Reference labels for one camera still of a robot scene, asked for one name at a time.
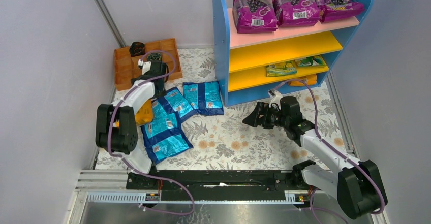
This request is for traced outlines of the yellow green Fox's candy bag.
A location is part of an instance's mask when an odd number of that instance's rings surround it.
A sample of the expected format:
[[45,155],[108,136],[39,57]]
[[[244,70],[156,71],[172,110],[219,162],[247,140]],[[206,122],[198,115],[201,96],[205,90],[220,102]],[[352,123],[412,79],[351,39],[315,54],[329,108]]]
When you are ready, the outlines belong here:
[[279,77],[297,73],[296,67],[290,61],[271,64],[266,67],[267,77]]

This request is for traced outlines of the orange mango candy bag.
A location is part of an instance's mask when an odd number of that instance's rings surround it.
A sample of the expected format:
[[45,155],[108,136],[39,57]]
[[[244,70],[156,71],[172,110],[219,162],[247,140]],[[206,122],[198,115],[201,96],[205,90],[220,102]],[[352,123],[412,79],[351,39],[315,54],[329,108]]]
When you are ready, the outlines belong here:
[[142,107],[135,114],[135,122],[137,126],[146,125],[151,123],[154,119],[153,108],[151,100],[146,101]]

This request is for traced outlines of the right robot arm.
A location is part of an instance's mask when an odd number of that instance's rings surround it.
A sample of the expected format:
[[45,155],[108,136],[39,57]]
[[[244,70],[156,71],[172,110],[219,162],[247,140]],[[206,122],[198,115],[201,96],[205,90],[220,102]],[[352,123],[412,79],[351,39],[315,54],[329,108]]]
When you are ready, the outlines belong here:
[[316,156],[329,169],[307,160],[292,168],[291,181],[311,185],[337,199],[350,219],[380,211],[388,203],[378,166],[341,153],[328,143],[305,119],[296,97],[275,97],[270,103],[258,102],[244,124],[264,129],[280,127],[298,146]]

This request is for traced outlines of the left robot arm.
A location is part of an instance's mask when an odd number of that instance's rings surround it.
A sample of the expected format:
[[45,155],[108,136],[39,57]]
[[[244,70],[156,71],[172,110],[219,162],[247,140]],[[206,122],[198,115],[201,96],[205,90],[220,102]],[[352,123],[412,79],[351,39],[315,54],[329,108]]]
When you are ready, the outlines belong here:
[[131,79],[132,87],[120,99],[97,108],[95,144],[118,157],[135,174],[148,174],[152,161],[138,142],[135,116],[151,99],[165,91],[168,66],[161,61],[139,61],[142,75]]

